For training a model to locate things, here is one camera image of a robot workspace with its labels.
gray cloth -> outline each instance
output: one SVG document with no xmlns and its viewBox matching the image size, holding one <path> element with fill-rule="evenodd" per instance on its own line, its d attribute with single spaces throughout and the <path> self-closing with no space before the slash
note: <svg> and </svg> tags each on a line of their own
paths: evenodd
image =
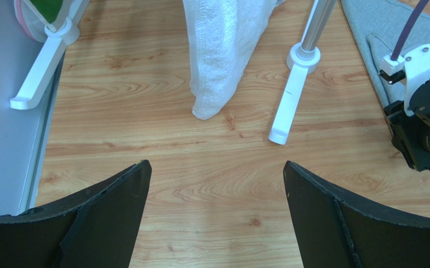
<svg viewBox="0 0 430 268">
<path fill-rule="evenodd" d="M 341 0 L 345 16 L 383 107 L 404 100 L 404 85 L 389 85 L 378 76 L 381 59 L 391 53 L 412 8 L 395 0 Z M 422 13 L 403 51 L 430 44 L 430 16 Z"/>
</svg>

black camera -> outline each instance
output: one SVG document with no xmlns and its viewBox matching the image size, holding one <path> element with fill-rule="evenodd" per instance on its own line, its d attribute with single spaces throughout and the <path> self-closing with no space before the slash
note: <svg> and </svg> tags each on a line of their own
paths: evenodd
<svg viewBox="0 0 430 268">
<path fill-rule="evenodd" d="M 421 85 L 411 97 L 409 109 L 404 102 L 396 101 L 384 108 L 392 133 L 392 144 L 404 156 L 412 169 L 430 171 L 430 80 Z"/>
</svg>

silver metal rod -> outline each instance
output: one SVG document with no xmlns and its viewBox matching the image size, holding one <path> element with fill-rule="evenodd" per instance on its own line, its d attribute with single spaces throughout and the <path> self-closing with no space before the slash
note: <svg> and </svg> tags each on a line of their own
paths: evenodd
<svg viewBox="0 0 430 268">
<path fill-rule="evenodd" d="M 325 28 L 336 2 L 337 0 L 318 0 L 317 7 L 312 15 L 312 20 L 309 25 L 307 25 L 306 37 L 302 42 L 301 48 L 305 52 L 313 51 L 317 46 L 320 34 L 322 34 Z"/>
</svg>

wood grain surface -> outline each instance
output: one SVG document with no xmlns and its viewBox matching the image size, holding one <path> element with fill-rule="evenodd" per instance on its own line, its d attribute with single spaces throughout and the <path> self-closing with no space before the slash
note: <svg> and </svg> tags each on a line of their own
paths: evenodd
<svg viewBox="0 0 430 268">
<path fill-rule="evenodd" d="M 235 96 L 201 121 L 191 114 L 182 1 L 91 0 L 66 53 L 37 205 L 148 159 L 131 267 L 302 267 L 282 179 L 288 160 L 430 217 L 430 172 L 410 170 L 391 145 L 339 4 L 288 143 L 267 140 L 311 2 L 274 11 Z"/>
</svg>

hanging white towel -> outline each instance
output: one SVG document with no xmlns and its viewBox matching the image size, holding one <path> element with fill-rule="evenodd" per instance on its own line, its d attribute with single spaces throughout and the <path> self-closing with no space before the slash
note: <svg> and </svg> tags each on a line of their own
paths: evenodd
<svg viewBox="0 0 430 268">
<path fill-rule="evenodd" d="M 284 0 L 183 0 L 192 113 L 216 115 L 231 99 L 274 8 Z"/>
</svg>

